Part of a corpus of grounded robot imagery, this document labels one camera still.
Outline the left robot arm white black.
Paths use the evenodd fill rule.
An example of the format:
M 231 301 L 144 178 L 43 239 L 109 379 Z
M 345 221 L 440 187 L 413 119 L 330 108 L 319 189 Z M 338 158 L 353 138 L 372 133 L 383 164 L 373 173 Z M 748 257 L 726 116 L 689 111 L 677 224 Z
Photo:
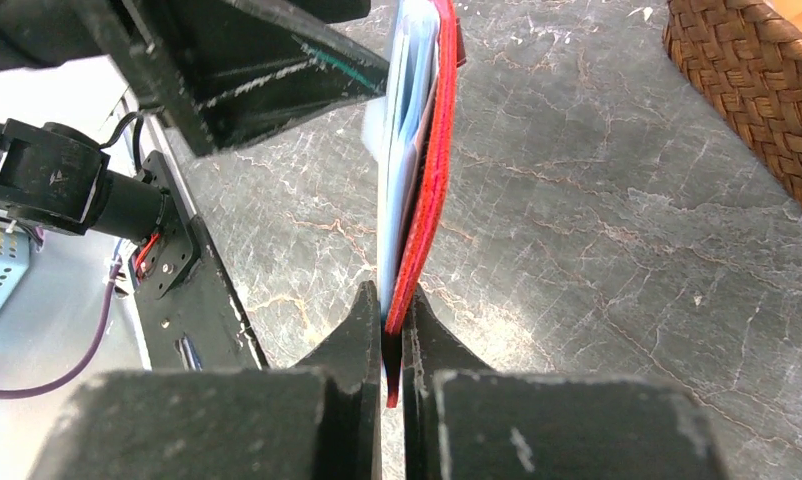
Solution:
M 337 30 L 367 1 L 0 1 L 0 72 L 106 56 L 138 109 L 205 157 L 261 143 L 385 92 L 388 63 Z M 70 235 L 141 241 L 164 193 L 108 169 L 108 143 L 0 122 L 0 209 Z

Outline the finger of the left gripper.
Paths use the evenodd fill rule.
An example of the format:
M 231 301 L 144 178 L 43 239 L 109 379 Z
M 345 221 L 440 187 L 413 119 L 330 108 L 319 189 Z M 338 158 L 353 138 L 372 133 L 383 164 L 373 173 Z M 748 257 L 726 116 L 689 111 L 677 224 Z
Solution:
M 382 96 L 388 62 L 340 33 L 367 1 L 77 1 L 140 108 L 207 156 Z

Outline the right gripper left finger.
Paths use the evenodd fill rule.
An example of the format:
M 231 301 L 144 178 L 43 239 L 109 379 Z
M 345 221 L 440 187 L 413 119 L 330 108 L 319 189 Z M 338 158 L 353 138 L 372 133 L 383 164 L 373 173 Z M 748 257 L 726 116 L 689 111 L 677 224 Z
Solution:
M 34 479 L 377 479 L 380 308 L 360 284 L 294 366 L 114 371 L 63 405 Z

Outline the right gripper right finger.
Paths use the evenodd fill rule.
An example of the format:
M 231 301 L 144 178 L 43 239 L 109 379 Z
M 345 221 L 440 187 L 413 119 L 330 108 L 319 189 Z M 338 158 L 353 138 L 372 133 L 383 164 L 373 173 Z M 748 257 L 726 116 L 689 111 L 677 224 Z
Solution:
M 410 479 L 725 479 L 705 411 L 632 375 L 498 372 L 417 291 L 402 334 Z

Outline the red card holder wallet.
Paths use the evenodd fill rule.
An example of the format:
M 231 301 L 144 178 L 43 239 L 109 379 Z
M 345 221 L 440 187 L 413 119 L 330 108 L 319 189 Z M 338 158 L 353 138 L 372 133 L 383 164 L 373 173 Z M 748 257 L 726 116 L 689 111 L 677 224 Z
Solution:
M 401 333 L 447 198 L 458 69 L 465 47 L 451 1 L 399 3 L 384 94 L 362 140 L 378 167 L 376 287 L 389 408 L 400 399 Z

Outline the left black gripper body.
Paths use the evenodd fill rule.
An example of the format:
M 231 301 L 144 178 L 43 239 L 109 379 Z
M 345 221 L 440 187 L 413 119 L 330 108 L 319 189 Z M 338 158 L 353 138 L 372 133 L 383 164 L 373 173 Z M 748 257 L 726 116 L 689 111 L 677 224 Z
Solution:
M 369 73 L 372 52 L 335 29 L 368 1 L 0 1 L 0 71 L 161 53 L 188 73 L 314 57 Z

